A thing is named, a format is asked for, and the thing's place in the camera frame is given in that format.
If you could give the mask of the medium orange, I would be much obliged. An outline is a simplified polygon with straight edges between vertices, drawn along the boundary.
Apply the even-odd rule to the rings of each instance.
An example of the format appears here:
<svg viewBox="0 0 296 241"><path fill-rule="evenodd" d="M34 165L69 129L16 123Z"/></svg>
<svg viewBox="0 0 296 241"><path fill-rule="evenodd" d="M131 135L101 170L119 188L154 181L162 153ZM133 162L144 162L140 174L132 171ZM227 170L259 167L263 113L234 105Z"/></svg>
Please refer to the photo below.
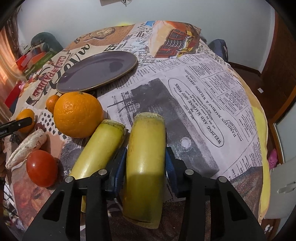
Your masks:
<svg viewBox="0 0 296 241"><path fill-rule="evenodd" d="M35 113L27 108L22 110L16 117L17 121L21 121L21 126L18 131L21 133L29 133L35 126Z"/></svg>

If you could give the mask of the peeled pomelo segment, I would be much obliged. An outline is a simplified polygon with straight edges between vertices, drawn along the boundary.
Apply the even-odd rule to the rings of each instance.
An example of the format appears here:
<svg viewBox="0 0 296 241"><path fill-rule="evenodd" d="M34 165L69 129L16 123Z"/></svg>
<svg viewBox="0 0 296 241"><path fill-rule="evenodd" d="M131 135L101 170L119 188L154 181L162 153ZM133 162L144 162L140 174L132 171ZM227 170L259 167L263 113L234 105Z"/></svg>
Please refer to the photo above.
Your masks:
<svg viewBox="0 0 296 241"><path fill-rule="evenodd" d="M11 169L24 161L32 151L40 149L46 141L47 135L42 129L28 135L6 161L6 168Z"/></svg>

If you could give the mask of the yellow banana piece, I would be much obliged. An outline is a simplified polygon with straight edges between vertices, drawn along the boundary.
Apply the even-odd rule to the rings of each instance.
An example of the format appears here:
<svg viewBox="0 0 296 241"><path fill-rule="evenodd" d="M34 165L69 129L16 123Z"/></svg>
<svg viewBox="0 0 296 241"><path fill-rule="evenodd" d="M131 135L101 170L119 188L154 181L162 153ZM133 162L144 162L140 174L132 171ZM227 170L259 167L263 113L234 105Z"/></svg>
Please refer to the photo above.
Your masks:
<svg viewBox="0 0 296 241"><path fill-rule="evenodd" d="M122 193L123 216L130 222L157 229L165 184L166 127L157 113L139 113L130 132Z"/></svg>
<svg viewBox="0 0 296 241"><path fill-rule="evenodd" d="M123 144L126 132L125 125L114 120L103 120L84 147L70 175L78 180L104 169Z"/></svg>

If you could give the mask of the red tomato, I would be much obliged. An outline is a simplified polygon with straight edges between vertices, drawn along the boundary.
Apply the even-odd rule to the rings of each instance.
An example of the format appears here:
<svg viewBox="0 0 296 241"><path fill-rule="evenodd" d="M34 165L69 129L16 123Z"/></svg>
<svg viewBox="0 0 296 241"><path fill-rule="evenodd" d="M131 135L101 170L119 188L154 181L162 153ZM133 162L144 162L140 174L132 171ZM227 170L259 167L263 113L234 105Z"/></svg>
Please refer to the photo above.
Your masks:
<svg viewBox="0 0 296 241"><path fill-rule="evenodd" d="M40 187L53 186L58 177L57 161L44 150L35 150L29 154L26 170L31 181Z"/></svg>

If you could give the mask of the large orange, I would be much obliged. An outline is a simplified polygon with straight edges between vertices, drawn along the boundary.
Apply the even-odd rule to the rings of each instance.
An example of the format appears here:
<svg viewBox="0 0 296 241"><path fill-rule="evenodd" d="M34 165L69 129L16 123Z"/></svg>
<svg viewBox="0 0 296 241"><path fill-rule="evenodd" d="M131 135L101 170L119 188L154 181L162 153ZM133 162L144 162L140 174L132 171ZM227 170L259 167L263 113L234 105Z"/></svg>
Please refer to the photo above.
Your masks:
<svg viewBox="0 0 296 241"><path fill-rule="evenodd" d="M97 98L84 92L63 94L54 107L54 123L63 134L72 138L91 136L104 119Z"/></svg>

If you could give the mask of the dark red grape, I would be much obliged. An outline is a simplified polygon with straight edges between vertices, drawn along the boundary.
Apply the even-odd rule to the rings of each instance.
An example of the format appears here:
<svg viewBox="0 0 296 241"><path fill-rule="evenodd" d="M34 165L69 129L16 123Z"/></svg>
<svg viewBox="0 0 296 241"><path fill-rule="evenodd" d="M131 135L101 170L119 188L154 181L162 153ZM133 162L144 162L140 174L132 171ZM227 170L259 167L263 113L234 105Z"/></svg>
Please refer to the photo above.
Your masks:
<svg viewBox="0 0 296 241"><path fill-rule="evenodd" d="M39 130L39 129L43 130L44 132L47 131L46 128L43 126L42 123L36 123L36 124L35 124L35 130L37 131L37 130Z"/></svg>

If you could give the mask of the red box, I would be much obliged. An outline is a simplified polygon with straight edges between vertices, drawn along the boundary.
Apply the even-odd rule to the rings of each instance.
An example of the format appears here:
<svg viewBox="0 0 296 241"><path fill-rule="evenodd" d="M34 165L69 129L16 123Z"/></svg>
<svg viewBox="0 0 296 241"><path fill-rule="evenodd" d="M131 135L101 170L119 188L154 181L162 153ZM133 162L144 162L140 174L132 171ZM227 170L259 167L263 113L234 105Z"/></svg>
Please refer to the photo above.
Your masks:
<svg viewBox="0 0 296 241"><path fill-rule="evenodd" d="M10 94L6 98L4 103L8 108L12 108L16 105L16 102L22 91L23 85L24 85L23 81L18 81L15 87L13 88L13 90L10 92Z"/></svg>

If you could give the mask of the small tangerine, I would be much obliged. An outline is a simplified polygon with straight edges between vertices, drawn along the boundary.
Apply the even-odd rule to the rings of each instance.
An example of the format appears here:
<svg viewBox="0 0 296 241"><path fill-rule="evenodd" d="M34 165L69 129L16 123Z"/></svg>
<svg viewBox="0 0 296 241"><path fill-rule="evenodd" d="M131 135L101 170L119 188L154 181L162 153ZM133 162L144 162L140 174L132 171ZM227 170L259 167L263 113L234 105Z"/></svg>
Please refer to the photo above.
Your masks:
<svg viewBox="0 0 296 241"><path fill-rule="evenodd" d="M60 96L58 95L52 95L50 96L46 101L46 108L50 113L54 113L55 104L58 101Z"/></svg>

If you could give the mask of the orange curtain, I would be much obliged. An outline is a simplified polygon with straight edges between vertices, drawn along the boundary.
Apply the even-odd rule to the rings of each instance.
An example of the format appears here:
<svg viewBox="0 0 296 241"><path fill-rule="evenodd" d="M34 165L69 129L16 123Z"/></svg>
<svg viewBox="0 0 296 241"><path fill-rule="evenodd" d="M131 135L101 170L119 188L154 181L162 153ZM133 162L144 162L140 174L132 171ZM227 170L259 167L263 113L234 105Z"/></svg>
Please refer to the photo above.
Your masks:
<svg viewBox="0 0 296 241"><path fill-rule="evenodd" d="M11 112L5 100L9 96L10 92L15 87L18 80L23 78L22 73L19 71L15 57L11 51L8 37L6 34L6 29L3 27L1 29L1 45L0 45L0 92L1 92L1 124L6 123L10 120Z"/></svg>

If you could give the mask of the green storage box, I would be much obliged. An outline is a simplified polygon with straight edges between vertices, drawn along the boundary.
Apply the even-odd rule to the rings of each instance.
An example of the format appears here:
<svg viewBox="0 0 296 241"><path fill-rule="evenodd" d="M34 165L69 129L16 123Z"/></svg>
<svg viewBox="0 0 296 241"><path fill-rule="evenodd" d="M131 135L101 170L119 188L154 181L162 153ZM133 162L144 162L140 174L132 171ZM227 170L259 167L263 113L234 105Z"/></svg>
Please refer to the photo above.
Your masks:
<svg viewBox="0 0 296 241"><path fill-rule="evenodd" d="M24 75L27 79L33 74L36 73L43 65L51 60L57 53L56 52L42 52L34 56L28 63L27 69L24 71Z"/></svg>

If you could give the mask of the pink slipper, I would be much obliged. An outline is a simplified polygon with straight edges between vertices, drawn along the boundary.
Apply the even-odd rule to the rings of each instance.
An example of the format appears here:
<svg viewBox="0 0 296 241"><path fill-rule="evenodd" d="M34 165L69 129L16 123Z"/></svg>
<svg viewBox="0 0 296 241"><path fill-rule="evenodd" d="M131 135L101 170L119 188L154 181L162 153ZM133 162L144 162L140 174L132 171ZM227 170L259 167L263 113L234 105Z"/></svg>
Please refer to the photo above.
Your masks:
<svg viewBox="0 0 296 241"><path fill-rule="evenodd" d="M278 163L278 155L277 155L277 151L276 149L273 149L267 159L268 163L269 163L269 169L273 169L276 167L277 163Z"/></svg>

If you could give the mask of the retro print tablecloth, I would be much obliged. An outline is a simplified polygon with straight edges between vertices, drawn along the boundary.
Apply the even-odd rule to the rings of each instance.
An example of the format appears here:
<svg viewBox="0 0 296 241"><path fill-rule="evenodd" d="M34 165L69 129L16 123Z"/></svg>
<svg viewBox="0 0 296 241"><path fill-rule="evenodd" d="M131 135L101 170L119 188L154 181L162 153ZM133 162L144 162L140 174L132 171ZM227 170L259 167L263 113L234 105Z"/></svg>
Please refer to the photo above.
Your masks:
<svg viewBox="0 0 296 241"><path fill-rule="evenodd" d="M21 240L46 201L70 176L92 136L72 138L61 133L46 101L52 95L63 95L56 85L66 69L109 51L132 53L137 65L106 85L74 92L97 98L103 120L125 125L127 132L121 147L128 147L137 114L161 115L165 120L166 148L172 149L175 158L203 177L226 177L260 224L270 195L266 117L244 80L200 39L200 32L191 24L173 21L104 28L79 37L30 76L16 103L14 118L27 108L35 113L35 124L42 123L47 130L47 141L39 150L55 158L58 177L51 187L37 186L27 173L27 158L8 169L6 182L14 199L13 214L23 228ZM6 161L34 131L35 126L29 133L15 132L5 138ZM163 208L157 229L136 225L123 216L125 175L126 163L119 195L107 201L111 240L179 240L185 198L172 192L166 154Z"/></svg>

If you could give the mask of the grey plush toy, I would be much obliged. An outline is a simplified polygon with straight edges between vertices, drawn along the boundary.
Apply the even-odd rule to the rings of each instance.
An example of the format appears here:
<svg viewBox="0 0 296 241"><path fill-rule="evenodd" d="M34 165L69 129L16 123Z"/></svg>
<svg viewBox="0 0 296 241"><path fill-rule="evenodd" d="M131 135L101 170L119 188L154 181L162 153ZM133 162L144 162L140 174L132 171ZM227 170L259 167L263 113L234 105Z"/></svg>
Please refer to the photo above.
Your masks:
<svg viewBox="0 0 296 241"><path fill-rule="evenodd" d="M51 49L54 52L60 52L63 50L62 45L55 38L55 36L48 32L38 33L31 39L31 47L36 47L40 44L46 44L47 45L46 49L47 50Z"/></svg>

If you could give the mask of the dark purple plate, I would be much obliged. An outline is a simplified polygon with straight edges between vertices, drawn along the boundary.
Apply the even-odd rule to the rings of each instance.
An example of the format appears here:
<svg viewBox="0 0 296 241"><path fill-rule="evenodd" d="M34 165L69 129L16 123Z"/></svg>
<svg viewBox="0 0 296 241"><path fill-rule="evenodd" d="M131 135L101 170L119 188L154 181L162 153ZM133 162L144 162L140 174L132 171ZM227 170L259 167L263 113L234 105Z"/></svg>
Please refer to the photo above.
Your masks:
<svg viewBox="0 0 296 241"><path fill-rule="evenodd" d="M87 91L126 75L137 65L137 57L126 51L99 53L66 69L57 81L60 93Z"/></svg>

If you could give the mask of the blue backpack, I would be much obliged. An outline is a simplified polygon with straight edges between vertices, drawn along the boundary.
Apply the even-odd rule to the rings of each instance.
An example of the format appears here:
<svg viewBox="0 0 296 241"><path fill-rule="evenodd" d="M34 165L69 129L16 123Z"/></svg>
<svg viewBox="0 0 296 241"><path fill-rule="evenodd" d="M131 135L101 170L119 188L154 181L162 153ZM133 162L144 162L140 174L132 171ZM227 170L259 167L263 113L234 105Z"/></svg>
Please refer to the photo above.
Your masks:
<svg viewBox="0 0 296 241"><path fill-rule="evenodd" d="M228 49L226 42L223 39L216 39L209 43L208 47L225 62L228 62Z"/></svg>

